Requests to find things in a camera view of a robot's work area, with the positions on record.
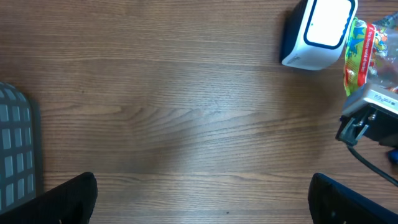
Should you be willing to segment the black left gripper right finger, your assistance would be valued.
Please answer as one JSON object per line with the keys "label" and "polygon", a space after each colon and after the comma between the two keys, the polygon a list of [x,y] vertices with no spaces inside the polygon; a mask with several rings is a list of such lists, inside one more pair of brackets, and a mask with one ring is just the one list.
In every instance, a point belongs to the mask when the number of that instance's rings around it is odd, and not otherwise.
{"label": "black left gripper right finger", "polygon": [[396,213],[321,173],[311,179],[308,206],[314,224],[397,224]]}

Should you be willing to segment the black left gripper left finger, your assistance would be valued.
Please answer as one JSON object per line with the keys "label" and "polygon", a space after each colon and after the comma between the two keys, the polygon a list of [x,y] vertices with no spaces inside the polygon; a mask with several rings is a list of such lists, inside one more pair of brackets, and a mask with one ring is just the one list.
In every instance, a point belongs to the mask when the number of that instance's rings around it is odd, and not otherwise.
{"label": "black left gripper left finger", "polygon": [[88,224],[98,196],[93,173],[84,172],[1,215],[1,224]]}

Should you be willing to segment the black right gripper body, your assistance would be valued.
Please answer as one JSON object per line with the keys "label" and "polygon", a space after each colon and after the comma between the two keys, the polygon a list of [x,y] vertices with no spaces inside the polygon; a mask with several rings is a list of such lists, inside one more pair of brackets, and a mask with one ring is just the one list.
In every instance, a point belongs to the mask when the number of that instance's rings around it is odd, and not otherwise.
{"label": "black right gripper body", "polygon": [[355,146],[366,137],[381,146],[397,148],[397,114],[387,109],[368,104],[351,115],[343,115],[340,121],[338,141]]}

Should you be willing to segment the green Haribo gummy bag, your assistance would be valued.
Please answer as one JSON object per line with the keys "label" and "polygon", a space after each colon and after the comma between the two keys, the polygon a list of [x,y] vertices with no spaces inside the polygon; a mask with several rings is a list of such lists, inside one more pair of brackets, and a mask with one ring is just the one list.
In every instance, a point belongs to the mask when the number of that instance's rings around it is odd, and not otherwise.
{"label": "green Haribo gummy bag", "polygon": [[373,23],[354,18],[346,41],[344,87],[348,96],[366,83],[397,93],[397,13]]}

